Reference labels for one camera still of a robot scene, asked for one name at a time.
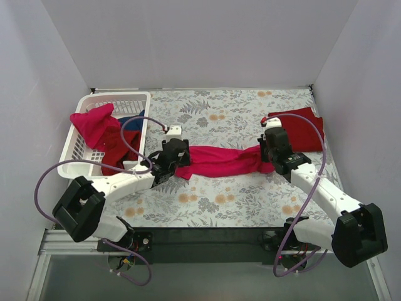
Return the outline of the bright pink t shirt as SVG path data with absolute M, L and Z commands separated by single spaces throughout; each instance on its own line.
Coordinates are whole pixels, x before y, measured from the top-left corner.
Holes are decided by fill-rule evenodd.
M 190 165 L 177 168 L 175 175 L 189 180 L 193 175 L 211 178 L 274 172 L 271 163 L 261 160 L 260 146 L 244 150 L 213 146 L 191 146 Z

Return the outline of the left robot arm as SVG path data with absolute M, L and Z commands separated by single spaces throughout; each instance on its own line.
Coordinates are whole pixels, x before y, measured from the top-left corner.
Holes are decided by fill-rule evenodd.
M 118 250 L 128 250 L 135 230 L 122 217 L 108 214 L 106 206 L 155 188 L 168 181 L 178 167 L 189 166 L 189 141 L 164 140 L 162 150 L 154 152 L 150 161 L 151 165 L 141 162 L 127 172 L 101 179 L 75 178 L 53 209 L 55 220 L 75 242 L 92 236 L 111 241 Z

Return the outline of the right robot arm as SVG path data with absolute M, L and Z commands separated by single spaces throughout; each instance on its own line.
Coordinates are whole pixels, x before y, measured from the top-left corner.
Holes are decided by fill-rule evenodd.
M 329 226 L 306 216 L 288 219 L 279 251 L 286 247 L 295 250 L 307 243 L 333 252 L 351 268 L 388 250 L 383 214 L 377 205 L 357 201 L 320 175 L 306 155 L 293 152 L 284 128 L 267 127 L 258 141 L 262 160 L 308 194 L 307 199 L 333 222 Z

